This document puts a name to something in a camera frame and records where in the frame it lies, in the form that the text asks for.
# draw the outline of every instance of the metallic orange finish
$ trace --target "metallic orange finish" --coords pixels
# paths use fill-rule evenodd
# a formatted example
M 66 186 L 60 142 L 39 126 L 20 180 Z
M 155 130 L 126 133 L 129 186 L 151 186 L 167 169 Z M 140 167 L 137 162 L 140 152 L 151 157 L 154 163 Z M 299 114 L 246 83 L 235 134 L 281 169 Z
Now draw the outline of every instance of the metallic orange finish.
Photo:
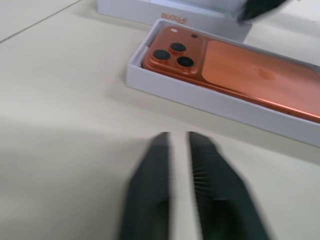
M 186 51 L 175 52 L 172 43 Z M 171 57 L 158 60 L 155 50 Z M 192 67 L 177 59 L 186 56 Z M 254 104 L 320 123 L 320 76 L 314 70 L 273 56 L 201 36 L 195 32 L 166 27 L 147 51 L 142 67 L 197 86 L 215 90 Z

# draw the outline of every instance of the phone box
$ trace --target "phone box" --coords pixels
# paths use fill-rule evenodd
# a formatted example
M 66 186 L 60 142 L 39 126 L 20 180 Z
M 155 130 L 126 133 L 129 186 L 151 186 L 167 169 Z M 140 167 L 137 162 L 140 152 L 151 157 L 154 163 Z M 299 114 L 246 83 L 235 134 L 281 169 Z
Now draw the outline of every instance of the phone box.
M 181 27 L 180 24 L 167 20 L 160 19 L 156 22 L 128 63 L 126 75 L 127 86 L 200 109 L 211 114 L 320 147 L 320 124 L 318 123 L 271 110 L 214 90 L 206 89 L 204 87 L 196 86 L 143 69 L 141 67 L 141 63 L 148 47 L 151 45 L 160 30 L 166 26 L 172 26 L 173 28 L 178 26 Z M 318 66 L 271 53 L 187 26 L 183 26 L 183 28 L 219 41 L 307 66 L 320 74 L 320 68 Z
M 235 16 L 244 0 L 97 0 L 98 12 L 153 25 L 165 19 L 243 42 L 251 23 L 239 25 Z

